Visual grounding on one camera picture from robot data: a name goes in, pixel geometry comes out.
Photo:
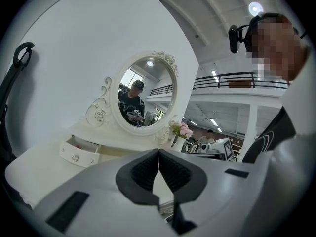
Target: black cap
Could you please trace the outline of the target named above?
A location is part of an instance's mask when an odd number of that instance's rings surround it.
[[[144,89],[144,83],[142,81],[135,81],[135,82],[133,82],[132,86],[134,86],[140,90]]]

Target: window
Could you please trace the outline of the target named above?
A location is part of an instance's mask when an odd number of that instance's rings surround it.
[[[162,112],[162,111],[156,109],[156,110],[155,110],[155,114],[156,114],[156,116],[155,116],[155,122],[157,122],[159,119],[162,118],[162,116],[164,115],[164,112]]]
[[[123,84],[124,86],[128,87],[128,88],[131,88],[132,87],[132,84],[139,80],[139,81],[143,81],[143,77],[139,74],[137,74],[136,72],[132,71],[131,69],[128,69],[122,80],[120,81],[121,84]]]

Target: pillar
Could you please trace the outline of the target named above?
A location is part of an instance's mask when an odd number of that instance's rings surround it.
[[[248,127],[245,139],[243,141],[241,153],[238,156],[238,162],[242,162],[242,159],[244,158],[246,152],[252,145],[252,143],[255,141],[257,132],[256,132],[256,126],[257,126],[257,116],[258,116],[258,106],[257,105],[250,105],[250,111],[249,111],[249,120],[248,120]]]

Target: drawer knob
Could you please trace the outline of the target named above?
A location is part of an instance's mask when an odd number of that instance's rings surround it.
[[[73,159],[74,162],[77,162],[79,160],[79,156],[75,155],[75,156],[72,157],[72,159]]]

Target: ornate mirror frame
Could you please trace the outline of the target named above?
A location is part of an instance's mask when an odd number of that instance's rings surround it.
[[[169,71],[169,74],[171,76],[171,81],[173,85],[173,94],[171,98],[170,105],[168,107],[167,112],[163,115],[163,117],[156,122],[155,124],[147,127],[134,127],[127,123],[125,119],[122,117],[120,110],[119,110],[119,105],[118,105],[118,90],[119,90],[119,84],[120,81],[127,71],[128,68],[130,68],[135,62],[137,62],[139,59],[146,58],[146,57],[156,57],[160,61],[162,61],[165,65],[166,68]],[[165,54],[164,52],[146,52],[142,54],[138,54],[131,59],[129,59],[124,67],[121,69],[121,71],[116,75],[116,79],[112,85],[112,90],[110,93],[110,103],[111,103],[111,109],[112,109],[112,114],[119,123],[119,125],[127,132],[132,133],[134,135],[139,135],[139,136],[146,136],[146,135],[152,135],[154,133],[157,133],[159,130],[164,128],[165,126],[169,126],[170,121],[174,118],[173,114],[173,108],[175,103],[177,102],[177,95],[178,95],[178,83],[177,83],[177,77],[178,77],[178,68],[177,65],[175,64],[175,59],[172,55],[170,54]]]

